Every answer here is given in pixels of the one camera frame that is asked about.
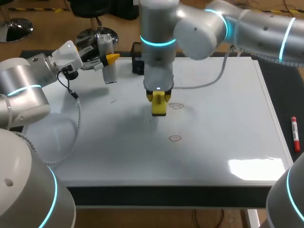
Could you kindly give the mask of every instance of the black mat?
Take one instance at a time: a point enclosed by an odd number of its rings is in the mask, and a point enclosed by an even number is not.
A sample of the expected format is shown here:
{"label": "black mat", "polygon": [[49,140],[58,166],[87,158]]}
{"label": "black mat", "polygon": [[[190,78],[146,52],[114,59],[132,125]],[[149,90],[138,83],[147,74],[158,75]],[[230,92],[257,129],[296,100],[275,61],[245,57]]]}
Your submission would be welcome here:
{"label": "black mat", "polygon": [[[20,57],[30,58],[50,50],[22,51]],[[130,57],[129,52],[118,52]],[[223,53],[214,53],[222,57]],[[297,117],[301,148],[304,149],[304,83],[294,67],[258,59],[288,149],[295,161],[301,153],[294,152],[291,117]],[[264,208],[268,187],[74,187],[69,188],[77,205],[116,206],[201,206]]]}

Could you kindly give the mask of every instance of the metal chair leg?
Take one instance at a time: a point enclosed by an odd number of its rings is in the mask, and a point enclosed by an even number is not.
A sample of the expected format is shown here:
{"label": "metal chair leg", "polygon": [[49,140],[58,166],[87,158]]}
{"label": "metal chair leg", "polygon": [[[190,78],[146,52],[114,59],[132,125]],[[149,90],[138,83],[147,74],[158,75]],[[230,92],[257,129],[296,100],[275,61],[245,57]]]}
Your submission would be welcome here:
{"label": "metal chair leg", "polygon": [[33,24],[23,18],[10,18],[6,7],[0,7],[4,21],[0,21],[0,42],[13,42],[21,40],[32,33]]}
{"label": "metal chair leg", "polygon": [[78,50],[97,45],[97,37],[102,34],[110,35],[113,40],[113,47],[117,46],[119,40],[118,34],[110,28],[99,27],[96,18],[91,18],[91,28],[82,31],[76,38]]}

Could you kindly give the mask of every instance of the cable on floor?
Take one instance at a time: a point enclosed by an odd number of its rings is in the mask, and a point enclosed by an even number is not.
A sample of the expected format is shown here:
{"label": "cable on floor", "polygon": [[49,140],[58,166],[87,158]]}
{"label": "cable on floor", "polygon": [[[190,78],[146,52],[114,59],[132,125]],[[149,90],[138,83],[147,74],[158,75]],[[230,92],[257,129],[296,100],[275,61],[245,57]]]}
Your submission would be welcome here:
{"label": "cable on floor", "polygon": [[284,5],[285,5],[286,9],[288,10],[288,12],[291,14],[292,17],[295,18],[294,14],[289,10],[289,8],[288,8],[288,6],[287,6],[286,0],[283,0],[283,1],[284,1]]}
{"label": "cable on floor", "polygon": [[[220,211],[221,211],[221,217],[220,217],[220,220],[219,220],[218,224],[215,226],[215,228],[220,228],[220,226],[222,225],[222,223],[224,221],[225,212],[224,212],[223,209],[220,210]],[[196,218],[196,209],[192,210],[192,216],[194,218],[196,228],[201,228],[199,223],[198,223],[198,220]]]}

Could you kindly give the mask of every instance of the chair base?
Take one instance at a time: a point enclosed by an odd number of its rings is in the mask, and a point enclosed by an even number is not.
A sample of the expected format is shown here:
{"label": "chair base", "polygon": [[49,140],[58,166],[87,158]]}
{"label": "chair base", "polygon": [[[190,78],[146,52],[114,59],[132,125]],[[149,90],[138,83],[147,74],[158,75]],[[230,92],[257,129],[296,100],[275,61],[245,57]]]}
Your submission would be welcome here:
{"label": "chair base", "polygon": [[23,18],[12,18],[10,23],[0,22],[0,42],[8,43],[27,37],[34,30],[32,22]]}
{"label": "chair base", "polygon": [[113,47],[116,47],[118,44],[118,35],[117,33],[106,27],[98,27],[97,30],[93,30],[92,28],[88,28],[81,33],[76,38],[76,46],[78,50],[82,50],[88,46],[95,46],[97,45],[97,37],[99,35],[108,34],[112,37],[113,40]]}

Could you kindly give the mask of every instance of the black cable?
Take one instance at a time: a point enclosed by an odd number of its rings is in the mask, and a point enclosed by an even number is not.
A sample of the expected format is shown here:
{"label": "black cable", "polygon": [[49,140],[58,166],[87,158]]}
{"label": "black cable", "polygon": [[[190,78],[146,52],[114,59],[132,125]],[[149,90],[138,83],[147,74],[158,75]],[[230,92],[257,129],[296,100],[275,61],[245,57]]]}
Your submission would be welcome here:
{"label": "black cable", "polygon": [[200,228],[198,220],[196,219],[196,209],[193,210],[192,214],[193,214],[192,216],[194,218],[196,228]]}
{"label": "black cable", "polygon": [[[196,209],[194,209],[194,210],[192,211],[192,216],[193,216],[193,218],[194,218],[196,228],[200,228],[200,225],[199,225],[198,220],[197,220],[197,218],[196,218]],[[224,221],[224,217],[225,217],[225,212],[224,212],[224,210],[222,209],[222,210],[221,210],[221,218],[220,218],[218,224],[215,226],[215,228],[220,228],[220,226],[222,225],[222,223],[223,223],[223,221]]]}
{"label": "black cable", "polygon": [[78,99],[77,93],[75,93],[75,91],[72,91],[72,90],[70,89],[70,80],[67,79],[67,86],[66,86],[66,85],[63,84],[63,83],[60,81],[60,79],[59,79],[59,74],[60,74],[61,72],[64,72],[64,71],[65,71],[65,70],[60,70],[60,71],[57,73],[57,80],[58,80],[58,82],[59,82],[61,85],[63,85],[63,86],[67,89],[67,91],[71,94],[71,96],[74,97],[75,100],[77,100],[77,99]]}
{"label": "black cable", "polygon": [[291,14],[291,16],[293,16],[295,18],[294,14],[289,10],[289,8],[287,6],[286,0],[284,0],[284,5],[285,5],[286,9],[288,10],[288,12]]}
{"label": "black cable", "polygon": [[220,221],[218,222],[218,225],[215,228],[220,228],[220,226],[222,225],[222,223],[224,221],[225,212],[223,209],[221,210],[221,213],[222,213],[222,215],[221,215]]}
{"label": "black cable", "polygon": [[63,84],[63,83],[60,81],[60,79],[59,79],[59,74],[60,74],[61,72],[63,72],[63,70],[60,70],[60,71],[58,72],[58,74],[57,74],[57,80],[58,80],[58,82],[59,82],[61,85],[63,85],[63,86],[68,90],[69,93],[71,93],[72,90],[70,90],[70,80],[67,81],[67,86],[66,86],[66,85]]}

